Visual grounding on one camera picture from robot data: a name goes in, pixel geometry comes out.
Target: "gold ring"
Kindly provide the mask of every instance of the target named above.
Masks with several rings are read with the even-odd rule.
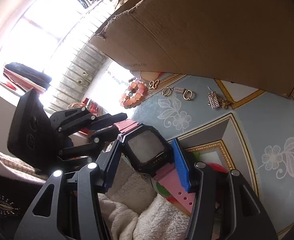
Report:
[[[190,92],[190,97],[186,97],[186,94],[187,94],[188,92]],[[184,92],[183,97],[184,97],[185,100],[190,100],[190,99],[192,98],[192,91],[191,91],[191,90],[186,90],[186,91]]]
[[[164,88],[163,89],[163,91],[162,91],[162,94],[163,94],[163,96],[168,96],[169,94],[170,94],[170,92],[171,92],[171,89],[169,88],[169,87],[166,87],[166,88]]]

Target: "cardboard flap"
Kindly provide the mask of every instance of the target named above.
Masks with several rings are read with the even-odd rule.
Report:
[[[141,0],[91,43],[130,70],[218,78],[289,96],[292,0]]]

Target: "pink watch strap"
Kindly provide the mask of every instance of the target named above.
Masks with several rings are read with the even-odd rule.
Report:
[[[131,119],[126,119],[121,122],[116,122],[114,125],[119,129],[119,132],[121,133],[128,133],[134,129],[136,129],[139,125],[138,122],[131,120]]]
[[[162,166],[156,171],[156,175],[153,179],[159,182],[160,185],[164,186],[169,193],[191,213],[195,193],[187,193],[180,185],[180,180],[174,163],[166,163]]]

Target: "watch screen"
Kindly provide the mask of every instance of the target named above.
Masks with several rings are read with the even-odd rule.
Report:
[[[128,145],[141,163],[146,163],[165,150],[165,146],[150,130],[131,138]]]

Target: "smartwatch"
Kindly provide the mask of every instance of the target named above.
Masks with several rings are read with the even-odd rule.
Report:
[[[159,182],[191,212],[195,193],[187,193],[181,186],[170,144],[154,127],[129,119],[125,121],[115,125],[122,131],[122,153],[132,167]]]

